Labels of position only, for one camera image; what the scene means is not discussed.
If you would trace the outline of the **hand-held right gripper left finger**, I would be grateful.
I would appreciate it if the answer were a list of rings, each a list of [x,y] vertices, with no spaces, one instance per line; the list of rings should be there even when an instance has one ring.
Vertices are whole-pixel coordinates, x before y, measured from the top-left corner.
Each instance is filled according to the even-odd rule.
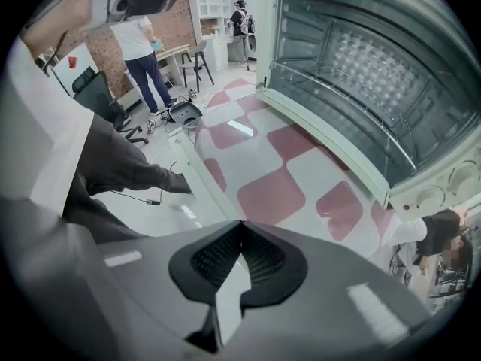
[[[207,306],[202,327],[188,336],[193,345],[217,353],[241,324],[241,295],[249,290],[249,273],[239,262],[243,223],[239,220],[207,227],[207,235],[180,248],[168,271],[190,302]]]

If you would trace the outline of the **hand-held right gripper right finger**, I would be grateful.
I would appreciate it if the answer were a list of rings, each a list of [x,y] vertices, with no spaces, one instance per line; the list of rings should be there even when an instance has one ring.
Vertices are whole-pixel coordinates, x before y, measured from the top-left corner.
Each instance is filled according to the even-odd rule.
[[[300,249],[247,221],[241,224],[240,254],[247,264],[251,285],[240,297],[242,309],[281,304],[307,276],[307,259]]]

